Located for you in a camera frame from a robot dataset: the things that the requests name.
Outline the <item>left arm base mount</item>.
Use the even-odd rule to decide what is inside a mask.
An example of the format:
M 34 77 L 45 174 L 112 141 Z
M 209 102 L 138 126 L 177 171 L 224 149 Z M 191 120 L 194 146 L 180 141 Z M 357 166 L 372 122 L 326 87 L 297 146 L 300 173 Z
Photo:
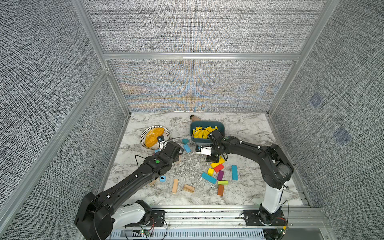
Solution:
M 164 210 L 153 210 L 145 201 L 138 200 L 123 206 L 121 217 L 124 227 L 163 227 Z

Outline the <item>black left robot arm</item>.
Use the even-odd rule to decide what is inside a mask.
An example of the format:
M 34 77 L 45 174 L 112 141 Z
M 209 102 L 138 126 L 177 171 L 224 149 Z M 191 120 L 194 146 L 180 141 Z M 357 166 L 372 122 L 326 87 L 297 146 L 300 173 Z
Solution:
M 113 215 L 118 208 L 146 184 L 167 173 L 183 152 L 179 144 L 168 142 L 116 185 L 97 195 L 86 194 L 75 218 L 75 225 L 83 237 L 87 240 L 107 239 L 117 222 Z

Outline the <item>teal plastic bin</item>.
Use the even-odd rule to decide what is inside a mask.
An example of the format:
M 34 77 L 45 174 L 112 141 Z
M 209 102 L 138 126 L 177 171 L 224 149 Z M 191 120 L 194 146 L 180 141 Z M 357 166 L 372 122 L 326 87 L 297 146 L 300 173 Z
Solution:
M 190 124 L 190 136 L 197 145 L 210 144 L 209 134 L 215 130 L 226 135 L 224 124 L 218 121 L 194 121 Z

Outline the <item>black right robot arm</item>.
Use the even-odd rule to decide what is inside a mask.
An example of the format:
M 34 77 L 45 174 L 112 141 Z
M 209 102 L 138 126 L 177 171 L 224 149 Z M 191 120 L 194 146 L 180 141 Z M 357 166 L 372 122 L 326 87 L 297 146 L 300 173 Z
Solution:
M 293 173 L 294 167 L 278 145 L 261 146 L 244 142 L 233 136 L 224 136 L 215 130 L 209 134 L 210 145 L 200 147 L 207 160 L 217 163 L 220 156 L 225 160 L 230 154 L 242 156 L 259 164 L 266 192 L 261 210 L 270 215 L 281 209 L 283 188 Z

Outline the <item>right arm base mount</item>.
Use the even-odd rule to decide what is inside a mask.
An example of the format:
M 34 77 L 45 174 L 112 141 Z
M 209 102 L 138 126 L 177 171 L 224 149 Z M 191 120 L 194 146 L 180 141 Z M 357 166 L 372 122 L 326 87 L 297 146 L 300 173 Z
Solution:
M 278 210 L 271 214 L 268 211 L 260 210 L 245 210 L 241 214 L 241 218 L 245 220 L 248 227 L 268 227 L 268 226 L 286 226 L 287 219 L 285 218 L 283 211 Z

